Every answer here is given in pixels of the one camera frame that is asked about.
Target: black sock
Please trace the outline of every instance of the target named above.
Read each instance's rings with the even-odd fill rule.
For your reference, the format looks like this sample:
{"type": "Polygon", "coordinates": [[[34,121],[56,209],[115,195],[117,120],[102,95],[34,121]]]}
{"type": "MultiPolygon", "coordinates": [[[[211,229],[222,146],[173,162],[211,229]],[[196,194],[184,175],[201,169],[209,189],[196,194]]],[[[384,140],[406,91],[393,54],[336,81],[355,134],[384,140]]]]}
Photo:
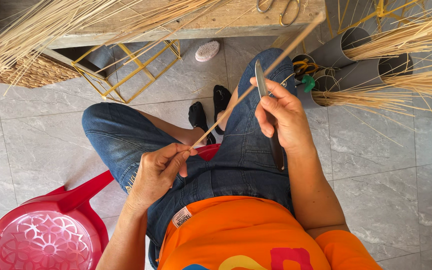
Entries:
{"type": "MultiPolygon", "coordinates": [[[[213,89],[213,102],[214,102],[214,122],[218,118],[218,114],[228,107],[231,100],[231,92],[224,86],[216,85],[213,89]]],[[[219,128],[219,125],[214,129],[219,135],[224,134],[224,130],[219,128]]]]}
{"type": "MultiPolygon", "coordinates": [[[[206,122],[206,114],[205,109],[201,102],[196,102],[189,107],[188,120],[192,127],[199,127],[204,132],[208,131],[208,124],[206,122]]],[[[207,143],[206,145],[215,144],[216,138],[212,133],[209,133],[206,137],[207,143]]]]}

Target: red plastic stool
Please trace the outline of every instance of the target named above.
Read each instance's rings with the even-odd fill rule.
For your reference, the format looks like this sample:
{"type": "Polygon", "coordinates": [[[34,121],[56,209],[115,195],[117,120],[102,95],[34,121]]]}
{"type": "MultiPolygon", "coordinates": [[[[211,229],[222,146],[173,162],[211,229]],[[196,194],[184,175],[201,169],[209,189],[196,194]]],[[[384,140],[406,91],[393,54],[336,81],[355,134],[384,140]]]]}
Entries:
{"type": "Polygon", "coordinates": [[[220,146],[221,144],[210,144],[200,148],[196,148],[196,150],[198,151],[198,155],[203,160],[208,162],[216,155],[216,152],[219,150],[220,146]]]}
{"type": "Polygon", "coordinates": [[[106,171],[72,190],[64,186],[0,219],[0,270],[93,270],[109,242],[89,200],[114,178],[106,171]]]}

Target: gold metal frame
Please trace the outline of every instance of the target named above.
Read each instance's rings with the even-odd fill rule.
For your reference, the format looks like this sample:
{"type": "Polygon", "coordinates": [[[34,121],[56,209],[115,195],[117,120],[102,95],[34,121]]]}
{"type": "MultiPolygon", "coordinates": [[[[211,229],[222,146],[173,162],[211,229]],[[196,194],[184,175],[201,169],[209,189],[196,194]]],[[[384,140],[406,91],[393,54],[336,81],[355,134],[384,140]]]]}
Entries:
{"type": "Polygon", "coordinates": [[[101,95],[101,97],[104,100],[110,99],[112,101],[117,101],[117,102],[122,102],[122,103],[128,104],[129,102],[131,102],[132,100],[134,100],[135,97],[137,97],[139,94],[141,94],[146,88],[148,88],[148,86],[150,86],[152,83],[154,83],[169,68],[171,68],[172,65],[174,65],[178,60],[181,59],[181,47],[180,47],[180,41],[178,39],[175,39],[175,40],[164,40],[163,42],[165,43],[165,47],[162,48],[156,54],[154,54],[150,59],[148,59],[144,63],[141,62],[141,60],[138,59],[135,55],[137,53],[139,53],[140,51],[142,51],[143,48],[145,48],[146,46],[144,46],[143,48],[139,49],[138,51],[131,52],[128,49],[128,47],[126,47],[123,43],[119,43],[118,46],[130,58],[126,63],[129,63],[129,62],[133,61],[138,66],[138,68],[136,70],[132,71],[131,73],[129,73],[129,75],[127,75],[124,79],[120,80],[115,85],[111,85],[109,83],[108,79],[109,79],[109,77],[111,75],[113,75],[117,70],[119,70],[120,68],[122,68],[124,65],[121,65],[120,67],[118,67],[115,71],[113,71],[111,74],[109,74],[104,79],[100,79],[100,78],[96,77],[94,73],[87,72],[87,71],[82,70],[82,69],[80,69],[80,68],[78,68],[76,66],[76,63],[78,63],[79,61],[81,61],[83,58],[85,58],[88,54],[90,54],[91,52],[93,52],[93,50],[97,49],[99,46],[92,47],[89,51],[87,51],[86,53],[84,53],[80,58],[78,58],[75,61],[71,62],[71,64],[79,72],[79,74],[81,74],[81,76],[84,77],[86,79],[86,81],[99,93],[99,95],[101,95]],[[146,67],[151,62],[153,62],[156,58],[158,58],[159,55],[161,55],[161,53],[163,53],[167,49],[170,49],[171,52],[173,52],[173,54],[176,56],[176,58],[169,65],[167,65],[161,72],[159,72],[158,75],[153,76],[153,74],[151,74],[151,72],[149,72],[149,70],[146,67]],[[118,87],[121,86],[126,81],[128,81],[129,79],[131,79],[136,74],[138,74],[140,71],[143,71],[146,74],[146,76],[150,80],[149,83],[147,83],[145,86],[143,86],[141,89],[139,89],[128,100],[123,99],[123,97],[118,93],[118,90],[117,90],[118,87]],[[100,91],[99,88],[95,85],[95,83],[98,84],[102,89],[104,89],[104,92],[100,91]],[[114,92],[116,94],[116,96],[118,97],[118,99],[116,99],[115,97],[113,97],[113,95],[111,95],[111,92],[114,92]]]}
{"type": "MultiPolygon", "coordinates": [[[[347,0],[345,9],[343,11],[343,16],[341,17],[340,23],[342,23],[343,20],[344,20],[344,17],[346,15],[346,11],[348,9],[349,2],[350,2],[350,0],[347,0]]],[[[412,6],[417,5],[418,2],[422,2],[421,6],[424,8],[424,0],[411,0],[411,1],[405,0],[405,3],[403,5],[395,8],[395,9],[391,9],[391,10],[387,9],[388,6],[390,5],[390,3],[389,3],[388,0],[373,0],[373,2],[374,2],[374,6],[375,6],[375,11],[374,12],[368,14],[366,17],[364,17],[364,18],[360,19],[359,21],[357,21],[357,22],[349,25],[348,27],[345,27],[344,29],[341,29],[341,24],[340,24],[339,27],[338,27],[337,33],[341,34],[344,31],[346,31],[348,28],[357,27],[360,23],[363,23],[363,22],[371,19],[374,16],[376,16],[376,22],[378,24],[378,31],[381,33],[381,31],[382,31],[382,29],[381,29],[381,21],[380,21],[381,18],[392,17],[392,18],[395,18],[396,20],[400,20],[399,23],[405,23],[406,24],[406,23],[409,22],[409,19],[414,19],[412,17],[405,17],[404,16],[404,13],[405,13],[406,9],[409,9],[412,6]],[[402,9],[401,15],[394,14],[394,12],[398,11],[399,9],[402,9]]]]}

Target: knife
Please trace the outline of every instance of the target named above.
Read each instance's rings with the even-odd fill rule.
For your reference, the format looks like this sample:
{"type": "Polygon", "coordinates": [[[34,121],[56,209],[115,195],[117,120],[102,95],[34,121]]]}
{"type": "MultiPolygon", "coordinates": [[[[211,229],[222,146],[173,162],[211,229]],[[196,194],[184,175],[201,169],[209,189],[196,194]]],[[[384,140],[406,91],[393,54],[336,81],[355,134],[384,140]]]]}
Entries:
{"type": "MultiPolygon", "coordinates": [[[[265,74],[263,73],[263,68],[261,67],[261,62],[259,61],[259,59],[256,60],[256,64],[254,66],[254,72],[256,74],[256,82],[258,84],[259,96],[261,98],[267,96],[268,87],[266,86],[265,74]]],[[[274,127],[273,136],[269,138],[269,145],[271,147],[271,154],[273,156],[273,161],[278,171],[282,172],[284,171],[284,157],[283,157],[283,148],[279,144],[278,131],[276,130],[276,126],[275,126],[276,118],[266,110],[264,112],[266,113],[266,119],[274,127]]]]}

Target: scrub brush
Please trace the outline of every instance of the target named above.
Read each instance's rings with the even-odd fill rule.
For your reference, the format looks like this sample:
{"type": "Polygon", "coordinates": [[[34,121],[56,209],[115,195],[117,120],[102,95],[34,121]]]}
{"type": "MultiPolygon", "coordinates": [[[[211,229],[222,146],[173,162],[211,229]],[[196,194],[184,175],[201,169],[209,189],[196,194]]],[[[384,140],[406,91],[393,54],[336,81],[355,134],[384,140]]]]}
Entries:
{"type": "Polygon", "coordinates": [[[203,44],[196,52],[196,60],[199,62],[206,62],[215,57],[219,52],[219,42],[214,40],[203,44]]]}

